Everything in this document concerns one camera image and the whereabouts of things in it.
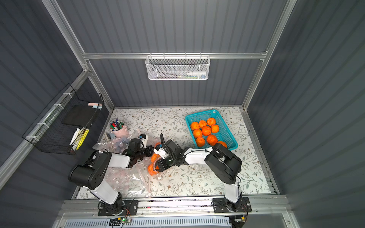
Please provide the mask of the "orange from cluster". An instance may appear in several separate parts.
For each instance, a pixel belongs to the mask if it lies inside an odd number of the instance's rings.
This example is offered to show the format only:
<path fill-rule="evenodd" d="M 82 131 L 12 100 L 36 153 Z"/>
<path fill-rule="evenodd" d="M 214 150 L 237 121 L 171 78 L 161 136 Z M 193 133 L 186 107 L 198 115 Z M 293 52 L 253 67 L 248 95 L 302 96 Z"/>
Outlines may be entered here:
<path fill-rule="evenodd" d="M 195 139 L 196 138 L 199 138 L 199 137 L 202 137 L 202 131 L 201 131 L 201 129 L 195 129 L 193 131 L 193 136 L 194 136 Z"/>

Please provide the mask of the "clear pink-dotted zip-top bag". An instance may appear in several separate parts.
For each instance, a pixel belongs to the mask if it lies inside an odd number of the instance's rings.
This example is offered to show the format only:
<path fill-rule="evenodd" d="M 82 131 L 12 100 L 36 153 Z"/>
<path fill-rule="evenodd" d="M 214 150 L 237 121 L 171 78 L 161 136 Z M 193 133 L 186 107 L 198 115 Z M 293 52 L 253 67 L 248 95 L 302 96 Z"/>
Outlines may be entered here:
<path fill-rule="evenodd" d="M 121 138 L 113 138 L 109 141 L 96 143 L 92 148 L 98 151 L 106 149 L 114 154 L 121 154 L 128 148 L 128 143 L 137 135 L 128 135 Z M 124 198 L 146 198 L 151 196 L 149 186 L 149 173 L 147 166 L 150 158 L 138 159 L 131 168 L 111 167 L 106 171 L 106 182 Z"/>

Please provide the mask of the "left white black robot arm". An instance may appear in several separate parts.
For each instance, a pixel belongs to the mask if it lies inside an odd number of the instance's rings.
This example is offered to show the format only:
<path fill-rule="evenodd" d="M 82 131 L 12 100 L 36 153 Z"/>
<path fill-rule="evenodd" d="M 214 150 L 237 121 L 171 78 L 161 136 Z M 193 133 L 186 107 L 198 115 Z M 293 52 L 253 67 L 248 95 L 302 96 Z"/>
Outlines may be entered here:
<path fill-rule="evenodd" d="M 71 170 L 68 180 L 80 187 L 87 187 L 101 202 L 115 205 L 123 197 L 106 182 L 107 169 L 130 169 L 145 157 L 151 157 L 154 147 L 148 146 L 147 140 L 148 136 L 145 134 L 132 138 L 121 154 L 109 152 L 107 149 L 88 151 L 84 161 Z"/>

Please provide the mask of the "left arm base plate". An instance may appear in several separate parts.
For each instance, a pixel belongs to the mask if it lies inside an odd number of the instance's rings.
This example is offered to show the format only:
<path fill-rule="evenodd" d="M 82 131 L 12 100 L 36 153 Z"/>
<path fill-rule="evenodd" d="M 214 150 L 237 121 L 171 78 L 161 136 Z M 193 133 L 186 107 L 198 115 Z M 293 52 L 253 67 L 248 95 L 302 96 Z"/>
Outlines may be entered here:
<path fill-rule="evenodd" d="M 138 203 L 137 200 L 123 200 L 110 205 L 100 201 L 98 203 L 98 216 L 134 216 L 137 213 Z"/>

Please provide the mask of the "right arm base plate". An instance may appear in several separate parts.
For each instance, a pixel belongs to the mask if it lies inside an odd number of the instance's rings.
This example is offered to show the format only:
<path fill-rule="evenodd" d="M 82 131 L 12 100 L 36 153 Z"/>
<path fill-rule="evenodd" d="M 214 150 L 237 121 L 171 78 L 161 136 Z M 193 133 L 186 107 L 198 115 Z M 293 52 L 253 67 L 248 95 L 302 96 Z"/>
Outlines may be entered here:
<path fill-rule="evenodd" d="M 249 198 L 240 197 L 236 203 L 226 198 L 213 198 L 211 205 L 215 213 L 249 213 L 252 212 Z"/>

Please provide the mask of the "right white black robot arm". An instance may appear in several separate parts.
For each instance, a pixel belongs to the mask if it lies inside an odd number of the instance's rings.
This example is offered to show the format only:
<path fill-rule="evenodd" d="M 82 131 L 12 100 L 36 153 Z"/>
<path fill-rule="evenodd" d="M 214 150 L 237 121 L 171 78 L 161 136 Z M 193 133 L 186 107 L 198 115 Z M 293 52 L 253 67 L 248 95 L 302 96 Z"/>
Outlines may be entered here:
<path fill-rule="evenodd" d="M 224 183 L 227 203 L 237 204 L 241 197 L 238 174 L 242 161 L 221 143 L 206 149 L 181 148 L 172 140 L 164 139 L 157 144 L 154 153 L 158 157 L 152 163 L 153 173 L 162 173 L 173 166 L 203 164 L 207 165 L 220 181 Z"/>

